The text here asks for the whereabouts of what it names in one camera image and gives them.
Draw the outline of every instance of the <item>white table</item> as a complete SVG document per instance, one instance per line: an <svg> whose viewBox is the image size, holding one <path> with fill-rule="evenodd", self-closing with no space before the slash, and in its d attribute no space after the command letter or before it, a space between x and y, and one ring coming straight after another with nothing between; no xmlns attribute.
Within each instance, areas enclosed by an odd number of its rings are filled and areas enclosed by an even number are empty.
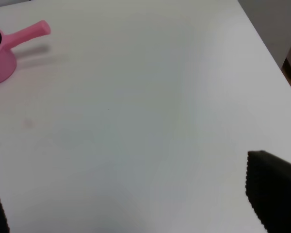
<svg viewBox="0 0 291 233"><path fill-rule="evenodd" d="M0 8L6 33L41 19L0 84L12 233L265 232L246 153L291 162L291 88L236 0Z"/></svg>

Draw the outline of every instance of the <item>saucepan handle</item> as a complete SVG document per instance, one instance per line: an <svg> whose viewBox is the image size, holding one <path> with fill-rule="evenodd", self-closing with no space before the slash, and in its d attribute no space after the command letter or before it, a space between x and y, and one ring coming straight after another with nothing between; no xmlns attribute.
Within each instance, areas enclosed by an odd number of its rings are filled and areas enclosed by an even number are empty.
<svg viewBox="0 0 291 233"><path fill-rule="evenodd" d="M27 27L17 33L6 35L3 41L4 47L7 49L14 48L15 46L24 43L28 40L50 34L50 27L48 23L44 20L33 24L30 27Z"/></svg>

